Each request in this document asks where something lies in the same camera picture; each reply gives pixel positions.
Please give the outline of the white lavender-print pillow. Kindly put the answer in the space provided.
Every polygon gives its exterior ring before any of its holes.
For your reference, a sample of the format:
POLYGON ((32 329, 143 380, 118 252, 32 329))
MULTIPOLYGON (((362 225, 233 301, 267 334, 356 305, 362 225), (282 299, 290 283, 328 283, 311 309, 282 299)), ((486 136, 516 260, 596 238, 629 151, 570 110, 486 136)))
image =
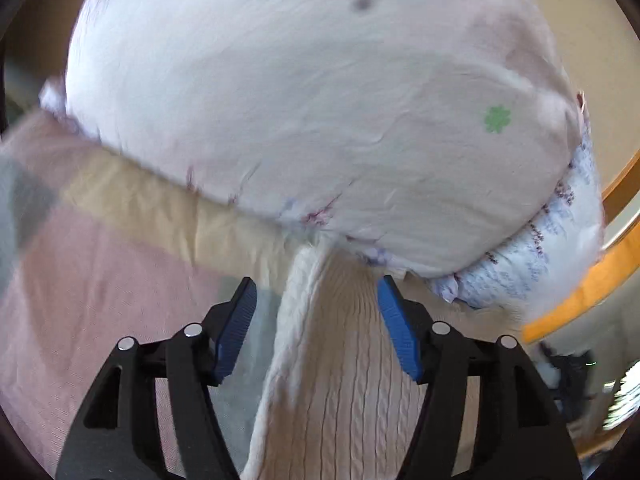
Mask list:
POLYGON ((448 302, 505 308, 524 323, 541 318, 574 292, 599 260, 604 237, 600 178, 588 108, 567 172, 534 218, 463 271, 431 281, 448 302))

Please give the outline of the pink floral pillow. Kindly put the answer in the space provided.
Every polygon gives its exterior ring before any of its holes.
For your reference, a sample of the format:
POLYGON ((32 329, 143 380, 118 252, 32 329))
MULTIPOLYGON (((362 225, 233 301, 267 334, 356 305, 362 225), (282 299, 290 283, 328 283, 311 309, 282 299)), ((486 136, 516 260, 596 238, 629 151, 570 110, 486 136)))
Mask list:
POLYGON ((582 125, 534 0, 85 0, 63 107, 213 200, 428 278, 538 214, 582 125))

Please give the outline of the cream cable-knit sweater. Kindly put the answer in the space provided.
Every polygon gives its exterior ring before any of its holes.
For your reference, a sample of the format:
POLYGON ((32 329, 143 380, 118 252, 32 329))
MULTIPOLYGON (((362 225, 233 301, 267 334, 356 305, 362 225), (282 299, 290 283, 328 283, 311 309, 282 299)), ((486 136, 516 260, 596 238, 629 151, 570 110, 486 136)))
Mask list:
POLYGON ((325 247, 295 256, 244 479, 393 479, 427 388, 398 362, 376 274, 325 247))

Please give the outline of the pastel patchwork bed sheet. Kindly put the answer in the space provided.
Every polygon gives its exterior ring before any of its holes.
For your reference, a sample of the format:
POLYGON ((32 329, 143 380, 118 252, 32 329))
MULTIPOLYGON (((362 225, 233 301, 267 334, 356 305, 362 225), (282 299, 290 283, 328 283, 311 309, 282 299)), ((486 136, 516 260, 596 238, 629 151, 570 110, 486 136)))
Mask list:
POLYGON ((250 452, 300 239, 180 188, 43 110, 1 141, 1 405, 47 472, 119 338, 167 338, 229 300, 257 308, 212 400, 233 463, 250 452))

